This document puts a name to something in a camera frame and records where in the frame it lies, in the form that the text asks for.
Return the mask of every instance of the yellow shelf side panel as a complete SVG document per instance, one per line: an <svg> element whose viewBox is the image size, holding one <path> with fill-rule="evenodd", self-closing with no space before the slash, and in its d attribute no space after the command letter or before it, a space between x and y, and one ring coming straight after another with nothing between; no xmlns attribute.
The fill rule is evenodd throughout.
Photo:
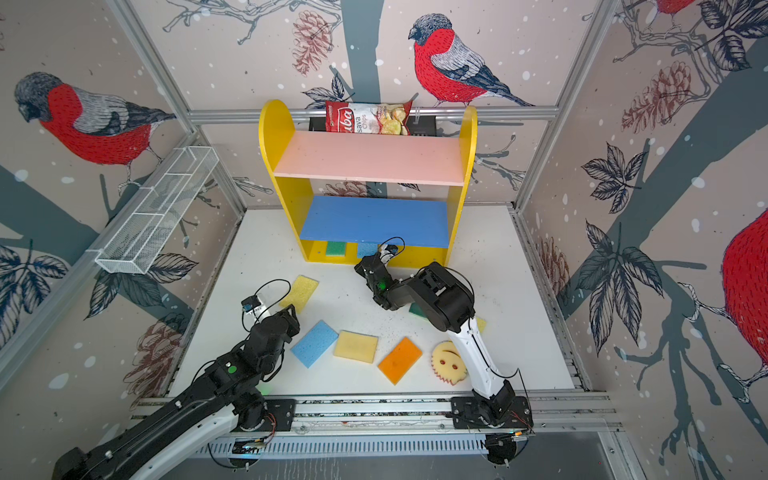
<svg viewBox="0 0 768 480"><path fill-rule="evenodd" d="M308 178L275 177L280 158L285 153L296 127L288 107L280 100L272 100L264 105L259 117L259 146L266 170L270 173L283 210L288 216L296 241L301 248L304 260L310 259L313 241L301 240L301 229L312 206L312 185Z"/></svg>
<svg viewBox="0 0 768 480"><path fill-rule="evenodd" d="M448 187L448 230L451 232L451 238L448 243L448 251L445 253L445 263L451 259L453 251L453 242L456 240L458 231L458 221L462 218L462 208L464 199L467 197L469 181L472 178L472 165L475 164L475 148L478 141L478 111L475 107L467 107L464 110L462 119L462 129L458 134L458 144L462 151L462 162L465 169L464 187Z"/></svg>

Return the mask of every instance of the blue sponge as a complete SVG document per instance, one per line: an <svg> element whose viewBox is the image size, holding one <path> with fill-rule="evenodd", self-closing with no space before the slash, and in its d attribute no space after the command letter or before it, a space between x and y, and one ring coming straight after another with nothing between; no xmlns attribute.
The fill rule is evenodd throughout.
<svg viewBox="0 0 768 480"><path fill-rule="evenodd" d="M377 243L358 243L357 244L357 258L367 257L368 255L376 255L379 251L379 245Z"/></svg>
<svg viewBox="0 0 768 480"><path fill-rule="evenodd" d="M290 351L309 368L337 338L339 334L320 320Z"/></svg>

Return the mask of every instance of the orange sponge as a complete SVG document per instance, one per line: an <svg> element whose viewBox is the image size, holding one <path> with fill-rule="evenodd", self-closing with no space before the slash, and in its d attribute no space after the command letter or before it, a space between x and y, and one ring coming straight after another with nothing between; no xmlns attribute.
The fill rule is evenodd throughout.
<svg viewBox="0 0 768 480"><path fill-rule="evenodd" d="M400 381L421 356L422 351L406 337L382 360L379 364L379 370L382 371L393 385L397 385L397 382Z"/></svg>

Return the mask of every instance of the red and white snack bag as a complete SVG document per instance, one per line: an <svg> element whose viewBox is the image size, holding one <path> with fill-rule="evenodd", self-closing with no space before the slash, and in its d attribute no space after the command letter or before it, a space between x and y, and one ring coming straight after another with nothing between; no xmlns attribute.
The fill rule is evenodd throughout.
<svg viewBox="0 0 768 480"><path fill-rule="evenodd" d="M409 135L406 121L413 100L405 104L326 102L326 131L346 134Z"/></svg>

